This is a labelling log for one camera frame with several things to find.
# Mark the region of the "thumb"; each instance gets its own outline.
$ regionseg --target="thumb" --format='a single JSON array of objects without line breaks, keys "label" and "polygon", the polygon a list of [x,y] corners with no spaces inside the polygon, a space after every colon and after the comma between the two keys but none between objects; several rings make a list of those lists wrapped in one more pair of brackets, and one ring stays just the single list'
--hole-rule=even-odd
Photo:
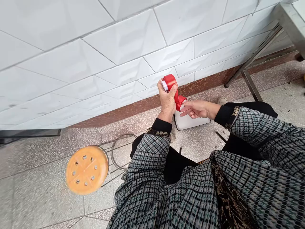
[{"label": "thumb", "polygon": [[171,96],[171,97],[174,97],[176,92],[178,90],[178,85],[177,84],[174,84],[171,88],[171,90],[169,91],[168,95]]}]

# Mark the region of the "terrazzo floor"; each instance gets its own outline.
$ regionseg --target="terrazzo floor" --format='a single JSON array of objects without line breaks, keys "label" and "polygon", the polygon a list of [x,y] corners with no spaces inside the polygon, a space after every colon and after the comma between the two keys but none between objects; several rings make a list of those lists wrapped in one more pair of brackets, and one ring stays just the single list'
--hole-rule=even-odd
[{"label": "terrazzo floor", "polygon": [[[252,78],[263,100],[274,108],[279,118],[305,127],[305,61],[285,64],[253,74]],[[243,79],[236,80],[228,89],[215,87],[190,96],[189,100],[203,99],[216,102],[220,96],[229,101],[253,101]],[[69,191],[65,183],[65,169],[71,155],[87,145],[98,145],[122,134],[143,133],[157,117],[155,108],[101,128],[64,129],[60,137],[24,139],[0,148],[0,228],[106,228],[114,210],[114,193],[124,171],[117,170],[110,158],[110,172],[105,186],[81,196]],[[228,133],[215,122],[177,131],[172,147],[182,155],[201,161],[211,151],[222,149],[224,142],[215,131],[228,138]],[[131,136],[117,145],[132,142]],[[112,143],[103,145],[109,148]],[[129,162],[131,144],[114,150],[119,166]]]}]

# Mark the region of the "white tiled wall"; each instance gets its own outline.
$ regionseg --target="white tiled wall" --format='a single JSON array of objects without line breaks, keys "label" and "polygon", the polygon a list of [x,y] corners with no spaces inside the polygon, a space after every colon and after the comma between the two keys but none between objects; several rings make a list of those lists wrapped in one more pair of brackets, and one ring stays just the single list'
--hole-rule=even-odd
[{"label": "white tiled wall", "polygon": [[[0,0],[0,129],[64,128],[245,62],[280,0]],[[282,35],[264,55],[291,46]]]}]

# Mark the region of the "black cuff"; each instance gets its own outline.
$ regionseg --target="black cuff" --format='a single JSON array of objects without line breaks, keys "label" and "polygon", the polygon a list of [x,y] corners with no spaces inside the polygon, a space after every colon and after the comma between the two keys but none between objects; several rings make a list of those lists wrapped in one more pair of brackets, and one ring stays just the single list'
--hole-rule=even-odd
[{"label": "black cuff", "polygon": [[156,118],[155,122],[152,125],[152,129],[155,131],[163,131],[170,134],[172,131],[172,124],[161,119]]},{"label": "black cuff", "polygon": [[214,121],[224,127],[232,116],[233,111],[234,107],[221,106]]}]

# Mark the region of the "orange stool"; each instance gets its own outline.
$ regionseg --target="orange stool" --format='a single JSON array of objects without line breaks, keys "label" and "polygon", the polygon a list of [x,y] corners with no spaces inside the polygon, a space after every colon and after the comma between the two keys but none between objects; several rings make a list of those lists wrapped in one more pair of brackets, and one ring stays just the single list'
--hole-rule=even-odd
[{"label": "orange stool", "polygon": [[[66,182],[69,189],[76,194],[86,195],[96,191],[102,185],[106,185],[110,181],[123,174],[124,172],[111,179],[106,184],[103,184],[108,174],[111,174],[117,170],[127,170],[123,167],[128,165],[129,163],[123,166],[118,166],[118,164],[114,160],[113,151],[117,148],[132,144],[133,141],[123,146],[114,148],[118,140],[128,137],[136,138],[137,136],[133,134],[121,135],[116,140],[102,143],[99,146],[86,146],[84,148],[79,149],[75,154],[73,154],[68,162],[66,169]],[[113,145],[112,147],[107,148],[110,149],[109,151],[105,151],[101,147],[103,144],[108,144],[111,142],[113,142]],[[117,169],[112,172],[109,172],[109,158],[107,155],[108,152],[111,152],[111,159],[113,165],[117,167]]]}]

